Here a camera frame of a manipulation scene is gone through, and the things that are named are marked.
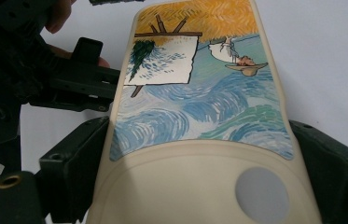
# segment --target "white background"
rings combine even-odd
[[[51,45],[72,51],[82,37],[104,42],[102,57],[121,69],[136,12],[167,2],[93,7],[78,0]],[[314,126],[348,146],[348,0],[256,0],[283,84],[290,119]],[[23,170],[36,172],[38,158],[87,119],[103,116],[24,106],[21,111]]]

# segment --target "white circular hole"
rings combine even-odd
[[[240,207],[257,223],[281,223],[289,211],[286,187],[268,169],[257,167],[243,172],[235,193]]]

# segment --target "blue swirl pattern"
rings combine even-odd
[[[258,35],[237,39],[235,48],[256,63],[267,61]],[[263,147],[292,160],[270,67],[246,77],[226,64],[199,45],[188,84],[145,85],[135,98],[130,97],[135,87],[126,87],[110,159],[167,142],[218,139]]]

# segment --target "finger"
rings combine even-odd
[[[58,0],[52,6],[51,16],[48,23],[46,24],[46,29],[52,34],[57,33],[63,27],[63,24],[69,18],[72,12],[72,4],[74,0]]]
[[[109,62],[101,57],[98,60],[98,66],[110,68]]]
[[[60,58],[65,58],[65,59],[71,59],[72,53],[68,52],[64,49],[59,49],[57,47],[49,45],[51,51],[55,54],[55,56],[60,57]]]

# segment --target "painted artwork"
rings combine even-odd
[[[137,17],[131,48],[111,161],[188,139],[241,142],[293,159],[247,0],[148,7]]]

